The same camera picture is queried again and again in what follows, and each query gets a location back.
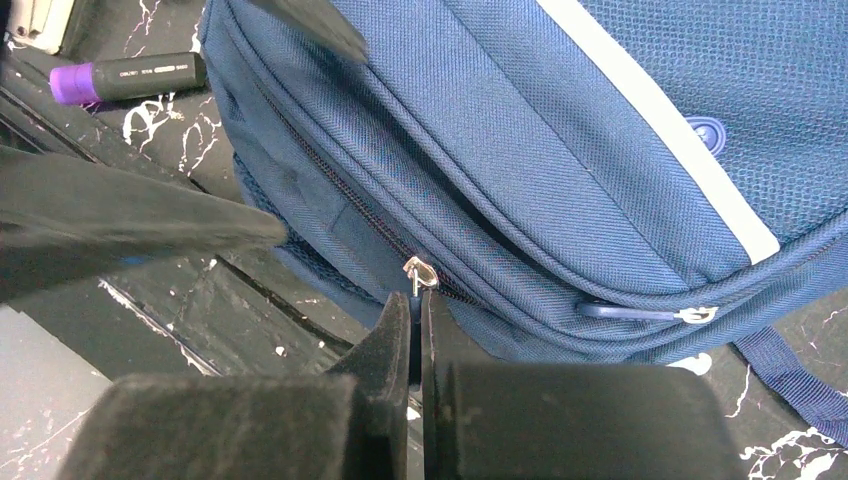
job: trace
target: silver zipper pull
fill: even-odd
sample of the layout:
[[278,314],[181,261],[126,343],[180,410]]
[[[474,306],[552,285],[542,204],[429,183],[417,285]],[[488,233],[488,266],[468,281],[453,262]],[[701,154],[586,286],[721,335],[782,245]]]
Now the silver zipper pull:
[[679,318],[692,325],[703,325],[713,321],[717,311],[718,307],[685,308],[675,313],[674,318]]
[[420,288],[436,288],[439,286],[439,277],[436,269],[422,262],[418,257],[410,258],[403,266],[406,276],[412,280],[412,296],[418,296]]

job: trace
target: black marker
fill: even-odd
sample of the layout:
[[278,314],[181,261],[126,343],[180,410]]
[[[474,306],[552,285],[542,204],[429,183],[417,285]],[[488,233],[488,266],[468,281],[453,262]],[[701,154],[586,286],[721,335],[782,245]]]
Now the black marker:
[[64,105],[146,97],[205,83],[206,64],[194,52],[105,60],[50,71],[50,90]]

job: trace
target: marble surface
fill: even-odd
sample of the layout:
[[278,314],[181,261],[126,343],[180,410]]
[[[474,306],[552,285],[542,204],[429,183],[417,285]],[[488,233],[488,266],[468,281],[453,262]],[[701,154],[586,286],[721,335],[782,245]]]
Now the marble surface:
[[[199,51],[202,0],[109,2],[108,30],[92,32],[76,60]],[[239,198],[227,141],[208,91],[171,93],[116,105],[89,105],[151,161],[191,177],[210,193]],[[835,293],[777,324],[812,372],[848,396],[848,291]],[[811,429],[767,390],[729,347],[678,362],[713,388],[746,465],[748,478],[827,480],[848,477],[848,451]]]

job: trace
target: blue fabric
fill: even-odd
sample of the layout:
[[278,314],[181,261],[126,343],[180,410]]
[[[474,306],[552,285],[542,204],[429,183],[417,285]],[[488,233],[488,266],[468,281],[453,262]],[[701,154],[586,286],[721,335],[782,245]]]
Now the blue fabric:
[[819,432],[848,446],[848,398],[804,370],[773,328],[740,338],[736,347],[760,380]]
[[[534,1],[334,3],[369,65],[249,2],[210,0],[201,34],[246,201],[293,232],[275,253],[363,324],[410,291],[401,250],[466,291],[473,302],[449,301],[460,326],[515,361],[669,363],[848,286],[848,4],[588,6],[684,114],[727,126],[720,161],[782,243],[746,267],[692,179]],[[580,315],[593,298],[719,310],[706,325]]]

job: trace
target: white stripe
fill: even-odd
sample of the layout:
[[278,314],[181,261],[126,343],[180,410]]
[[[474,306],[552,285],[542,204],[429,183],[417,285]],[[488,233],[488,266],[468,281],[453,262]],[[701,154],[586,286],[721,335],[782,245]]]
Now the white stripe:
[[757,264],[780,250],[727,172],[662,89],[577,0],[536,0],[633,105],[692,177],[707,201]]

